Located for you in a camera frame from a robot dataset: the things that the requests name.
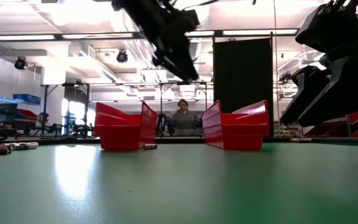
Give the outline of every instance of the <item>black partition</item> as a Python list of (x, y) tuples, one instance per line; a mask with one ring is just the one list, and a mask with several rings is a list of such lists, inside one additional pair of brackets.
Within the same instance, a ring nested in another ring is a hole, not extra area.
[(223, 113), (267, 100), (273, 136), (271, 38), (214, 43), (214, 100)]

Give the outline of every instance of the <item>fluorescent light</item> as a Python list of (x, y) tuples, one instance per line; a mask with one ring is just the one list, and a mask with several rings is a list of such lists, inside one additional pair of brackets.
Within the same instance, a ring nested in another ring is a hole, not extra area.
[(225, 30), (223, 31), (223, 35), (270, 35), (273, 34), (281, 34), (281, 35), (295, 35), (298, 30), (297, 29), (279, 29), (279, 30)]
[(115, 86), (114, 83), (90, 83), (89, 86)]
[(15, 40), (54, 40), (53, 35), (0, 35), (0, 41)]
[(213, 36), (214, 34), (215, 34), (215, 31), (199, 30), (199, 31), (188, 32), (188, 33), (186, 33), (186, 36), (188, 36), (188, 37)]
[(212, 43), (211, 39), (190, 39), (191, 43)]
[(110, 33), (110, 34), (63, 34), (64, 39), (75, 40), (75, 39), (107, 39), (107, 38), (132, 38), (134, 35), (131, 32), (123, 33)]
[(158, 86), (160, 85), (159, 83), (121, 83), (124, 86)]

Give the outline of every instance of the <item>green table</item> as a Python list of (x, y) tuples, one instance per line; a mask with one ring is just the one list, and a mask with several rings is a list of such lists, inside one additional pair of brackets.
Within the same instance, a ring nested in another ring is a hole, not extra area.
[(358, 146), (204, 144), (0, 156), (0, 223), (358, 223)]

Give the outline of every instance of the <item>metal frame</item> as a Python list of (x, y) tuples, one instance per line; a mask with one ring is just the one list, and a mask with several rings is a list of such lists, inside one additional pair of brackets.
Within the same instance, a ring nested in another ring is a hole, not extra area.
[(56, 86), (56, 87), (77, 87), (77, 86), (159, 86), (159, 85), (191, 85), (191, 84), (199, 84), (199, 85), (213, 85), (213, 82), (164, 82), (164, 83), (77, 83), (72, 86), (66, 86), (65, 84), (56, 84), (56, 85), (41, 85), (41, 87), (45, 86)]
[[(85, 123), (85, 125), (88, 125), (88, 109), (89, 109), (89, 103), (90, 103), (90, 84), (89, 83), (82, 83), (79, 85), (74, 85), (74, 86), (64, 86), (64, 85), (41, 85), (41, 87), (45, 88), (44, 91), (44, 114), (47, 112), (47, 101), (48, 101), (48, 95), (51, 94), (51, 92), (53, 92), (57, 87), (77, 87), (77, 86), (86, 86), (86, 101), (85, 101), (85, 111), (84, 111), (84, 117), (83, 117), (83, 121)], [(45, 131), (45, 120), (42, 121), (42, 135), (44, 135), (44, 131)]]

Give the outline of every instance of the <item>ceiling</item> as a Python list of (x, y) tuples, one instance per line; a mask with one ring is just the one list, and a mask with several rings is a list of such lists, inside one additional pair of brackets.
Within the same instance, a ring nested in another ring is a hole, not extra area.
[[(178, 0), (184, 8), (205, 0)], [(294, 29), (301, 27), (306, 16), (322, 0), (252, 0), (219, 1), (209, 6), (195, 7), (202, 26), (200, 29)], [(41, 0), (0, 0), (0, 35), (12, 34), (77, 34), (92, 32), (137, 31), (125, 12), (114, 12), (109, 2), (91, 0), (59, 0), (58, 4), (41, 4)], [(217, 42), (228, 41), (224, 38)], [(293, 37), (273, 40), (273, 77), (300, 66), (305, 55), (318, 52), (297, 44)], [(192, 55), (202, 80), (209, 82), (213, 71), (211, 39), (192, 40)], [(170, 82), (172, 74), (155, 70), (150, 63), (149, 44), (144, 40), (80, 40), (71, 42), (1, 42), (0, 55), (13, 60), (13, 50), (46, 50), (48, 55), (29, 57), (44, 66), (49, 60), (67, 55), (67, 78), (86, 82), (108, 82), (101, 70), (113, 73), (121, 82)], [(128, 61), (118, 63), (116, 56), (127, 50)], [(87, 57), (94, 51), (94, 56)]]

